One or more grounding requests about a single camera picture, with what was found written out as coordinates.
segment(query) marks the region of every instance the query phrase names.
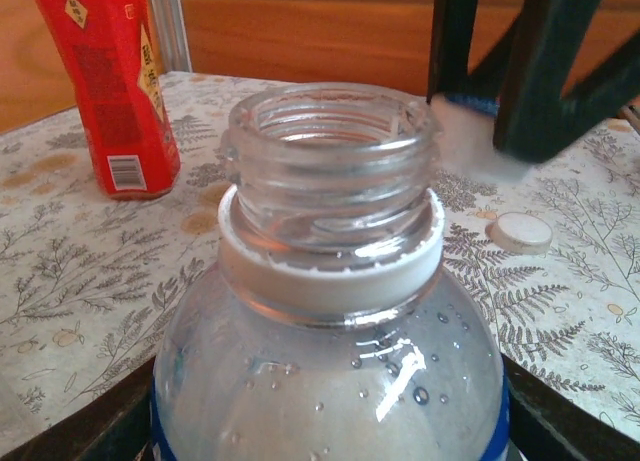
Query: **wooden wall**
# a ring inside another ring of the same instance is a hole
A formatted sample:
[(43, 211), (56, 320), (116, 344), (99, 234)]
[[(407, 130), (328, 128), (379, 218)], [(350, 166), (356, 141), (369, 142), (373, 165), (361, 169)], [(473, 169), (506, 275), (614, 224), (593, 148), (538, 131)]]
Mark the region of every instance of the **wooden wall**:
[[(194, 69), (426, 91), (433, 0), (182, 0)], [(472, 64), (522, 0), (482, 0)], [(605, 0), (573, 72), (640, 27), (640, 0)], [(0, 0), (0, 132), (73, 105), (73, 90), (33, 0)]]

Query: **barcode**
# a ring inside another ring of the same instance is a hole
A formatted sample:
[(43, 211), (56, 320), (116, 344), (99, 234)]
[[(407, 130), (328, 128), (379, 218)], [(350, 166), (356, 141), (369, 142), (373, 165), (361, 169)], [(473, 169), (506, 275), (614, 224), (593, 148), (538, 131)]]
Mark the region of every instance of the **barcode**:
[(138, 156), (108, 156), (107, 160), (116, 191), (147, 189)]

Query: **clear plastic bottle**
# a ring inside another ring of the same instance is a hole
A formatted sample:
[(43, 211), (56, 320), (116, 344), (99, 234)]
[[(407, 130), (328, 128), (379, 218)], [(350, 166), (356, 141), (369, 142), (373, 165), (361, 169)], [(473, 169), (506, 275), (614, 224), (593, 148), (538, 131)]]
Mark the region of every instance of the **clear plastic bottle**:
[(372, 86), (234, 107), (218, 262), (156, 360), (156, 460), (504, 459), (500, 354), (441, 267), (437, 131)]

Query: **white bottle cap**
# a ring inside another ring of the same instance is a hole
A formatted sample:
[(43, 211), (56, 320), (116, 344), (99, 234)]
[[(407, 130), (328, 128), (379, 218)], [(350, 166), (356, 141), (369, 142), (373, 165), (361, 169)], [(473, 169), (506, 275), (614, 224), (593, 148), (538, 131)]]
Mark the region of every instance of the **white bottle cap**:
[(551, 247), (551, 227), (530, 214), (505, 213), (490, 227), (492, 241), (516, 254), (544, 254)]

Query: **fern pattern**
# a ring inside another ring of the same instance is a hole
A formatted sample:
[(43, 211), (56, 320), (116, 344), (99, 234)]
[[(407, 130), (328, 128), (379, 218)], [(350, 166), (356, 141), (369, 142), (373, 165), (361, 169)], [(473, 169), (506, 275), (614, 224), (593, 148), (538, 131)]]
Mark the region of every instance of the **fern pattern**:
[[(169, 73), (162, 85), (182, 174), (156, 200), (99, 194), (76, 110), (0, 136), (0, 360), (42, 426), (153, 356), (215, 260), (211, 193), (225, 178), (229, 109), (281, 83)], [(444, 264), (502, 352), (640, 440), (638, 146), (603, 124), (520, 185), (442, 172), (434, 190), (449, 222)], [(546, 256), (514, 256), (487, 238), (509, 211), (552, 226)]]

